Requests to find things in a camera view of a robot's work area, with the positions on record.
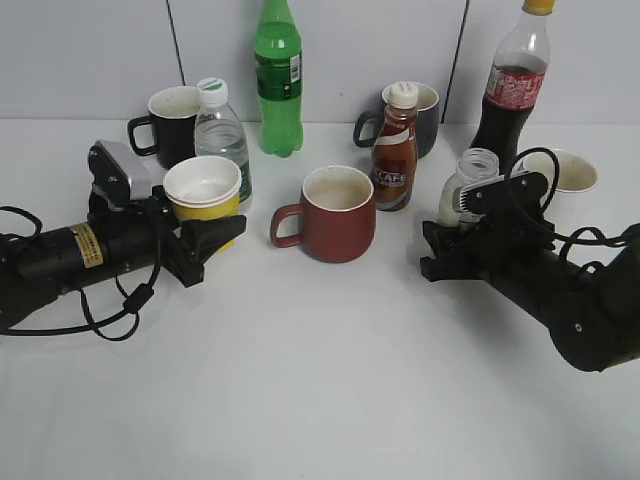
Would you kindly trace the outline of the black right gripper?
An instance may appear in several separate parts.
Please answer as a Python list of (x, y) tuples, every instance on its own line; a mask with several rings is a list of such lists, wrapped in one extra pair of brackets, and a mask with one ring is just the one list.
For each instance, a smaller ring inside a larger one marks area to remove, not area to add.
[(555, 281), (550, 237), (528, 227), (513, 207), (485, 216), (468, 230), (425, 221), (423, 236), (432, 255), (420, 260), (420, 270), (431, 282)]

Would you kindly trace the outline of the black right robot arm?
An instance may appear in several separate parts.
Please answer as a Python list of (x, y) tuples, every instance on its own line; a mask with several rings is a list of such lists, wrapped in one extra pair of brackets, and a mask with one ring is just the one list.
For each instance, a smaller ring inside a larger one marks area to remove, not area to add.
[(555, 254), (549, 236), (512, 207), (486, 215), (461, 231), (422, 224), (433, 254), (422, 275), (440, 280), (482, 280), (543, 324), (565, 361), (603, 371), (639, 357), (639, 227), (608, 265), (590, 272)]

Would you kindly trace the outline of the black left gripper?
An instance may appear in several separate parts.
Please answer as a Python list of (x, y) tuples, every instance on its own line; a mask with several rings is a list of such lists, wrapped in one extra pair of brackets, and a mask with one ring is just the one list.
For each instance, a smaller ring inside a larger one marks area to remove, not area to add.
[(245, 215), (179, 223), (159, 187), (146, 200), (117, 208), (93, 187), (89, 226), (103, 263), (87, 270), (87, 283), (99, 283), (146, 266), (164, 268), (185, 287), (204, 280), (204, 263), (246, 230)]

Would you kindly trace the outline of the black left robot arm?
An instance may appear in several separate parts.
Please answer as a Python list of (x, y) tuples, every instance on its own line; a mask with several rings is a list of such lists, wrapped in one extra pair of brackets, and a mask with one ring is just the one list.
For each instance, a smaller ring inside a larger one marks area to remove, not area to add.
[[(122, 209), (109, 206), (100, 195), (89, 197), (83, 223), (43, 231), (31, 213), (12, 208), (31, 221), (30, 236), (1, 237), (1, 333), (4, 336), (61, 336), (92, 331), (125, 316), (140, 316), (152, 298), (159, 274), (167, 270), (185, 287), (201, 283), (204, 265), (228, 242), (244, 233), (246, 218), (232, 215), (214, 220), (180, 222), (160, 186), (146, 199), (132, 200)], [(79, 326), (21, 329), (19, 323), (69, 292), (117, 280), (145, 267), (149, 279), (132, 292), (124, 292), (120, 311), (97, 321), (86, 299), (81, 301), (85, 322)]]

